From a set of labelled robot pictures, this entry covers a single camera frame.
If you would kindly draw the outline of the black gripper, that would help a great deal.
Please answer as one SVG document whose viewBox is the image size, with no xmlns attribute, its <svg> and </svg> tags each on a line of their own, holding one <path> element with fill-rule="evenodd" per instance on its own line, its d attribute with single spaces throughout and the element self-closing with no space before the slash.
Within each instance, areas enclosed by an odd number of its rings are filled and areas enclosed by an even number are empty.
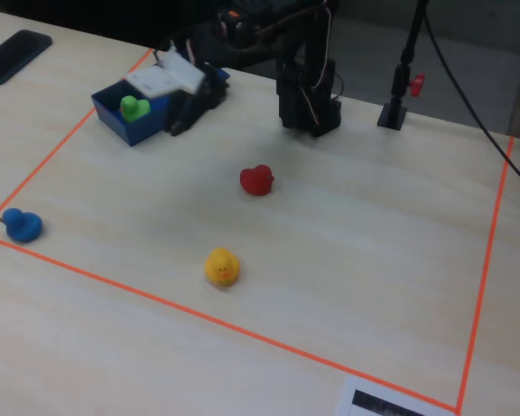
<svg viewBox="0 0 520 416">
<path fill-rule="evenodd" d="M 172 93 L 168 97 L 164 131 L 170 135 L 188 130 L 206 111 L 217 107 L 226 98 L 230 75 L 207 62 L 200 63 L 198 68 L 205 78 L 195 95 L 188 99 L 188 93 Z"/>
</svg>

